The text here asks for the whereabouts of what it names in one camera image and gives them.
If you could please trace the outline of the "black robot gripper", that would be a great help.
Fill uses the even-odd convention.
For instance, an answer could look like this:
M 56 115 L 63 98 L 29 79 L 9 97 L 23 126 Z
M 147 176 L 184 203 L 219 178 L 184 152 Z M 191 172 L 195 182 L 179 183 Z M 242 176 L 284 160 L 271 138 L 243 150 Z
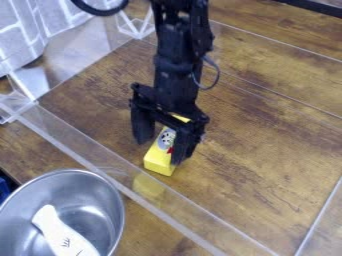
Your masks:
M 155 123 L 176 129 L 171 164 L 179 165 L 192 156 L 204 135 L 208 116 L 196 105 L 203 61 L 170 63 L 155 58 L 153 86 L 132 83 L 131 124 L 139 144 L 152 139 Z

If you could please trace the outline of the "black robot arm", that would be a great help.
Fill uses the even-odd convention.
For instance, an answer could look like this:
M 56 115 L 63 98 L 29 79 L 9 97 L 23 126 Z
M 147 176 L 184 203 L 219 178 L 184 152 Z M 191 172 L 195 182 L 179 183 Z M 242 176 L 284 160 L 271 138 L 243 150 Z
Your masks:
M 210 122 L 196 106 L 214 41 L 208 0 L 151 0 L 151 8 L 157 36 L 155 78 L 151 86 L 131 84 L 132 134 L 143 144 L 153 137 L 156 123 L 174 129 L 171 163 L 178 165 L 191 157 Z

